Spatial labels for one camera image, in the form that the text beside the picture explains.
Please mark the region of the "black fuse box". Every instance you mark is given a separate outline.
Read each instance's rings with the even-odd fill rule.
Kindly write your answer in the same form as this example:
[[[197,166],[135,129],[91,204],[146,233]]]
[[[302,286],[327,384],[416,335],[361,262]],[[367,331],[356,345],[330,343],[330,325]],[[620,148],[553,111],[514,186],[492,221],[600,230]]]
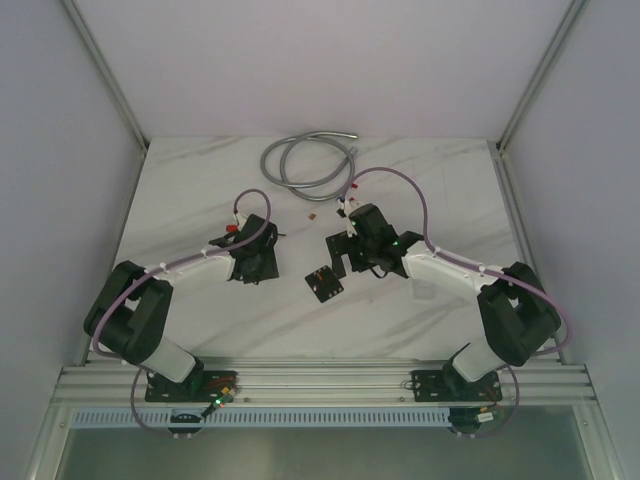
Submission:
[[[325,303],[344,291],[344,288],[329,266],[323,266],[305,277],[305,281],[320,303]]]

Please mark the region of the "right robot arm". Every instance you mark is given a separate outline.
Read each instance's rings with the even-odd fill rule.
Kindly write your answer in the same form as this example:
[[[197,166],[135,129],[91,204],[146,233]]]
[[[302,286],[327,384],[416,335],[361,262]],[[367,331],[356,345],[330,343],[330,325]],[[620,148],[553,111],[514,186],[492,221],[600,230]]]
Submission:
[[[497,270],[429,248],[422,234],[397,234],[372,203],[341,199],[337,213],[346,229],[326,238],[335,278],[346,276],[347,257],[353,272],[428,282],[477,305],[484,335],[443,366],[443,387],[451,397],[468,397],[503,366],[524,365],[559,329],[560,316],[528,265],[515,262]]]

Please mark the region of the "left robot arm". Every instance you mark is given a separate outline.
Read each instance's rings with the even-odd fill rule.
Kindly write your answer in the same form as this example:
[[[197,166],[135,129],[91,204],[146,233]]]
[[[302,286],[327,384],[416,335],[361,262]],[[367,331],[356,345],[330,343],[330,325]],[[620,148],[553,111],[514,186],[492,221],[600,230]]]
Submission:
[[[84,321],[85,333],[108,354],[164,377],[182,402],[198,399],[205,379],[198,359],[164,335],[171,303],[213,283],[257,285],[279,276],[277,226],[255,214],[236,220],[233,231],[180,262],[149,268],[121,262]]]

